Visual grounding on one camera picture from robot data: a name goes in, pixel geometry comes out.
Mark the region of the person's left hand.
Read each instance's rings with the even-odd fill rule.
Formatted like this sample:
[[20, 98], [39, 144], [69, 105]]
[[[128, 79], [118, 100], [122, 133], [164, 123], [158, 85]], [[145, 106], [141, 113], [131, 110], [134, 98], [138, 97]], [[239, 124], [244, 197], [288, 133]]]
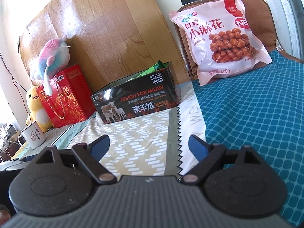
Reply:
[[0, 225], [4, 224], [11, 218], [11, 214], [9, 209], [3, 205], [0, 204]]

